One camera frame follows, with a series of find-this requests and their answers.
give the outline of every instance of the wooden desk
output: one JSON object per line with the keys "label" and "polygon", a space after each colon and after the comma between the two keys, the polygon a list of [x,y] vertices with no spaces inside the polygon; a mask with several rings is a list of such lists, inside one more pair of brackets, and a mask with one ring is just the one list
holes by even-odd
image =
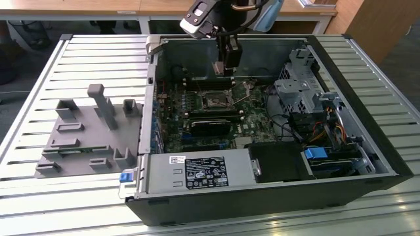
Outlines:
{"label": "wooden desk", "polygon": [[[149,21],[181,20],[194,0],[141,0],[140,28],[149,34]],[[285,0],[276,21],[317,22],[313,33],[322,34],[336,10],[330,8],[302,8],[297,0]]]}
{"label": "wooden desk", "polygon": [[[194,0],[141,0],[141,15],[184,15]],[[334,9],[302,8],[297,0],[285,0],[280,10],[281,16],[336,15]]]}
{"label": "wooden desk", "polygon": [[420,0],[338,0],[325,33],[349,34],[380,64],[420,17]]}
{"label": "wooden desk", "polygon": [[0,0],[0,20],[136,20],[141,0]]}

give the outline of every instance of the cable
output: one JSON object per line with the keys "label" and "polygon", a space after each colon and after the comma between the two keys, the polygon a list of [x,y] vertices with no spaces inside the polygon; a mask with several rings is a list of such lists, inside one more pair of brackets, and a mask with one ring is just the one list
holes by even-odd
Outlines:
{"label": "cable", "polygon": [[336,128],[340,130],[341,139],[342,139],[342,143],[344,143],[345,141],[344,141],[344,138],[342,138],[342,133],[344,133],[342,128],[338,125],[336,125]]}
{"label": "cable", "polygon": [[120,196],[120,192],[121,192],[121,183],[120,183],[120,185],[118,185],[118,198],[120,198],[120,199],[125,199],[125,196],[124,196],[124,197]]}
{"label": "cable", "polygon": [[289,116],[285,115],[285,114],[274,114],[274,115],[272,115],[270,117],[272,117],[272,118],[273,118],[273,117],[282,117],[282,118],[285,118],[285,119],[289,118]]}
{"label": "cable", "polygon": [[314,140],[320,139],[324,135],[325,135],[325,131],[322,131],[322,132],[309,141],[309,143],[313,142]]}
{"label": "cable", "polygon": [[345,133],[345,129],[344,129],[344,127],[338,124],[338,123],[336,123],[336,127],[340,129],[340,131],[341,131],[341,138],[342,138],[342,142],[345,143],[345,136],[346,136],[346,133]]}
{"label": "cable", "polygon": [[318,124],[321,124],[321,123],[322,123],[321,121],[314,123],[312,135],[314,135],[314,128],[316,128],[316,126],[317,126]]}
{"label": "cable", "polygon": [[257,8],[262,7],[268,3],[268,1],[269,0],[261,1],[258,4],[254,5],[254,8],[257,9]]}
{"label": "cable", "polygon": [[17,93],[17,92],[30,92],[30,91],[10,91],[10,92],[0,92],[0,94]]}
{"label": "cable", "polygon": [[213,35],[213,36],[214,37],[225,37],[225,36],[230,36],[230,35],[234,35],[234,34],[238,34],[240,32],[242,32],[242,30],[246,29],[248,26],[250,26],[253,24],[253,22],[257,20],[257,18],[260,17],[261,10],[262,10],[262,8],[260,7],[257,9],[254,17],[242,26],[240,26],[237,29],[234,29],[234,30],[232,30],[229,32],[216,33],[216,35]]}
{"label": "cable", "polygon": [[281,116],[281,114],[276,114],[276,115],[273,115],[273,116],[269,115],[269,112],[268,112],[268,97],[269,97],[269,93],[270,93],[273,87],[274,87],[274,85],[270,85],[270,86],[266,88],[266,92],[265,92],[265,93],[266,93],[266,95],[265,95],[265,113],[266,113],[266,116],[268,116],[268,118],[270,119],[270,121],[273,122],[273,124],[281,128],[281,130],[288,131],[289,134],[292,134],[292,136],[293,136],[297,140],[300,140],[300,139],[297,138],[294,132],[293,132],[290,129],[285,128],[284,125],[278,124],[278,123],[273,120],[273,117],[274,117],[274,116]]}
{"label": "cable", "polygon": [[292,137],[292,138],[294,138],[293,135],[284,135],[284,129],[281,128],[281,135],[277,136],[277,138],[280,138],[280,141],[282,142],[282,138],[285,138],[285,137]]}

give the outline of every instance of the aluminum slat surface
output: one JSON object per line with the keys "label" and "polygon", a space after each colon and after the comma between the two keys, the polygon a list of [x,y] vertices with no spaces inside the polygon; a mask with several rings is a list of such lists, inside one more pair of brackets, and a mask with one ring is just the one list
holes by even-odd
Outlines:
{"label": "aluminum slat surface", "polygon": [[[34,179],[48,134],[57,117],[58,98],[76,97],[78,106],[93,105],[85,90],[105,85],[113,104],[126,98],[142,102],[146,62],[142,35],[73,35],[60,41],[40,87],[14,126],[13,139],[0,163],[0,235],[400,235],[420,230],[420,125],[404,99],[366,59],[341,36],[320,36],[356,94],[416,176],[388,190],[376,191],[346,206],[285,212],[172,227],[146,227],[118,196],[118,174]],[[108,64],[120,69],[101,71]],[[325,73],[320,72],[333,88]]]}

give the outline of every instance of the power supply label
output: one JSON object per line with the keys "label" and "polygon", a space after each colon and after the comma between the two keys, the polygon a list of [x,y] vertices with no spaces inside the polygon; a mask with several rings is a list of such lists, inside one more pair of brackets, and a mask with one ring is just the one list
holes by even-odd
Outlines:
{"label": "power supply label", "polygon": [[185,159],[185,183],[188,189],[229,186],[224,157]]}

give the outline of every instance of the motherboard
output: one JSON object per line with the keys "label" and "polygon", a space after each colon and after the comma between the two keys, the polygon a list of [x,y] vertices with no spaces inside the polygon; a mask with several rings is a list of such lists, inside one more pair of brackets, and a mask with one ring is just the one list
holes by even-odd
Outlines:
{"label": "motherboard", "polygon": [[164,153],[276,141],[264,108],[266,85],[252,78],[193,78],[185,68],[182,73],[176,82],[158,81],[154,90]]}

